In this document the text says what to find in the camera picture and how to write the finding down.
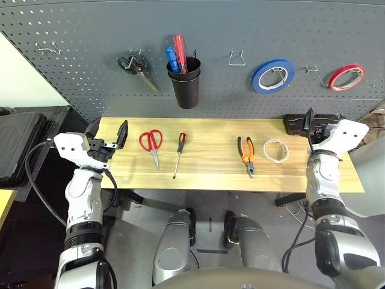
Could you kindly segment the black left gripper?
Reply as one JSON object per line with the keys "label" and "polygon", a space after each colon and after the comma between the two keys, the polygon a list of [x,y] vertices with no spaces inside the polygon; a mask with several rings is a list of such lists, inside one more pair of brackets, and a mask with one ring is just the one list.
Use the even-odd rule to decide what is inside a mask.
{"label": "black left gripper", "polygon": [[107,163],[112,158],[117,148],[124,148],[129,126],[128,121],[125,120],[119,127],[116,143],[105,143],[103,139],[95,138],[99,130],[100,121],[101,118],[98,117],[91,122],[85,130],[85,135],[90,147],[87,154],[94,160]]}

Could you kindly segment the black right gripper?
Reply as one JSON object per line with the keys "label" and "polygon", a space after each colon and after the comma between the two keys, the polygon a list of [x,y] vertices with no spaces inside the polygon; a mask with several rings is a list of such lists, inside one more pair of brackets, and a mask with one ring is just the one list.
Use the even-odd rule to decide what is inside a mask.
{"label": "black right gripper", "polygon": [[329,124],[315,125],[312,127],[312,122],[313,109],[310,107],[304,117],[304,136],[307,137],[310,154],[314,154],[314,150],[325,149],[325,146],[322,144],[322,142],[328,139],[330,136]]}

